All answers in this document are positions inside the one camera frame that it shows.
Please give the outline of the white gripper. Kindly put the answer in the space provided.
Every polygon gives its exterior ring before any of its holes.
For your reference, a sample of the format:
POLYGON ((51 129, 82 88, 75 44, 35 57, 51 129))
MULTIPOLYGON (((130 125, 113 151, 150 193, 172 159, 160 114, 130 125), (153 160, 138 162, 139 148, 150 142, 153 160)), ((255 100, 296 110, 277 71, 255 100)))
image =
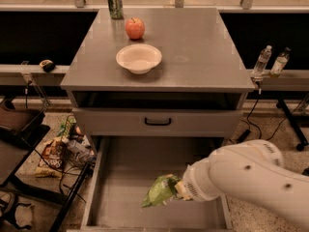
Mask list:
POLYGON ((187 201, 191 198, 198 202, 212 201, 222 192, 213 184, 210 177, 211 164, 207 159, 189 165, 183 174, 183 181, 175 184, 178 197, 187 201))

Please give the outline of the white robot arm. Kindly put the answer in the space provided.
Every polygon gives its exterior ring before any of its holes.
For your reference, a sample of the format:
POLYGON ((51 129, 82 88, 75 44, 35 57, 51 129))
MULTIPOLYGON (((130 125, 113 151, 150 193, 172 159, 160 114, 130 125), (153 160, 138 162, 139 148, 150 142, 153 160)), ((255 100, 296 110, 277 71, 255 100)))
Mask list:
POLYGON ((309 177, 285 169, 280 150, 262 139, 214 150, 186 168, 176 190, 197 202, 233 196, 309 228, 309 177))

